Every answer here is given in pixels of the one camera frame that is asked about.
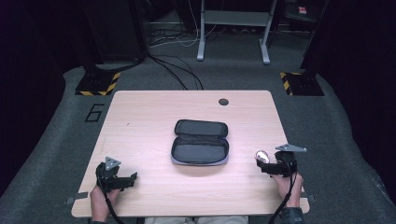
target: person's arm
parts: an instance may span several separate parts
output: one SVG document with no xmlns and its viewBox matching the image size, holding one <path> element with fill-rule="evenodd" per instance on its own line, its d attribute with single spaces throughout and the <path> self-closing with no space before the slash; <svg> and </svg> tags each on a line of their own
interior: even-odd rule
<svg viewBox="0 0 396 224">
<path fill-rule="evenodd" d="M 107 198 L 111 201 L 111 204 L 115 204 L 117 197 L 119 196 L 120 190 L 113 189 L 107 194 Z M 91 196 L 91 210 L 92 210 L 92 222 L 91 224 L 104 224 L 107 222 L 110 211 L 108 210 L 105 196 L 102 190 L 95 186 L 90 193 Z"/>
<path fill-rule="evenodd" d="M 300 196 L 303 188 L 303 177 L 299 173 L 295 173 L 292 176 L 294 186 L 291 190 L 291 195 L 287 201 L 285 208 L 282 209 L 280 218 L 282 224 L 305 224 L 303 211 L 300 207 Z M 290 189 L 290 177 L 282 177 L 279 175 L 272 175 L 272 178 L 277 183 L 277 189 L 282 199 L 285 198 L 286 194 L 289 193 Z"/>
</svg>

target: light wood table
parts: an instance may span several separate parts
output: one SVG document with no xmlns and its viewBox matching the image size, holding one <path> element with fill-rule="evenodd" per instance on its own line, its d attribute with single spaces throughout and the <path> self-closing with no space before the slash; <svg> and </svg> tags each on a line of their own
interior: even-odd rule
<svg viewBox="0 0 396 224">
<path fill-rule="evenodd" d="M 228 105 L 220 105 L 219 99 Z M 228 163 L 175 165 L 171 147 L 179 119 L 228 125 Z M 200 217 L 273 214 L 281 203 L 276 183 L 257 167 L 265 150 L 288 143 L 269 91 L 118 91 L 92 153 L 79 192 L 91 191 L 105 157 L 121 161 L 118 176 L 137 172 L 133 188 L 115 205 L 120 217 Z M 303 212 L 309 210 L 301 199 Z M 90 217 L 90 198 L 76 200 L 74 217 Z"/>
</svg>

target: wooden tabletop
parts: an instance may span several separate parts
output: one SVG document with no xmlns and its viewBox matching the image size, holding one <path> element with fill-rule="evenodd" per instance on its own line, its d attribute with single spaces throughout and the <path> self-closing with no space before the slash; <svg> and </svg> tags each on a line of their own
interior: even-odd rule
<svg viewBox="0 0 396 224">
<path fill-rule="evenodd" d="M 219 100 L 228 100 L 220 105 Z M 171 162 L 179 119 L 228 125 L 226 164 L 212 167 Z M 108 156 L 121 161 L 119 177 L 137 172 L 133 188 L 115 204 L 120 217 L 200 217 L 273 214 L 281 203 L 276 183 L 254 155 L 288 143 L 269 91 L 117 91 L 106 115 L 79 192 L 95 185 L 95 169 Z M 301 199 L 303 212 L 309 210 Z M 90 217 L 90 198 L 76 200 L 74 217 Z"/>
</svg>

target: person's hand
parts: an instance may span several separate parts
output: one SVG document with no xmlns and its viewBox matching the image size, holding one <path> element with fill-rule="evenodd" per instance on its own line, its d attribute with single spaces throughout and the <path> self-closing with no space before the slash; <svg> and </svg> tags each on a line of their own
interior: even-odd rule
<svg viewBox="0 0 396 224">
<path fill-rule="evenodd" d="M 279 195 L 282 199 L 285 199 L 286 194 L 289 193 L 290 178 L 292 177 L 292 181 L 294 181 L 294 178 L 296 179 L 293 189 L 291 190 L 291 196 L 286 203 L 286 207 L 300 207 L 300 195 L 304 182 L 303 177 L 299 173 L 294 173 L 290 177 L 282 177 L 280 175 L 271 175 L 271 177 L 277 183 L 277 190 L 279 191 Z"/>
<path fill-rule="evenodd" d="M 107 198 L 111 201 L 111 204 L 114 205 L 116 203 L 119 193 L 119 189 L 113 189 L 107 194 Z M 92 221 L 106 222 L 110 211 L 108 210 L 105 196 L 103 195 L 102 190 L 98 186 L 95 186 L 91 191 L 90 196 Z"/>
</svg>

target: sleeve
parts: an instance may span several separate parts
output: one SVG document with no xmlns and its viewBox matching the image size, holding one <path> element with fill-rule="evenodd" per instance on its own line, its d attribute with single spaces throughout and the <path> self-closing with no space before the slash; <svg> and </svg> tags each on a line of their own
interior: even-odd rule
<svg viewBox="0 0 396 224">
<path fill-rule="evenodd" d="M 303 210 L 297 207 L 287 207 L 282 209 L 280 216 L 282 224 L 305 224 Z"/>
</svg>

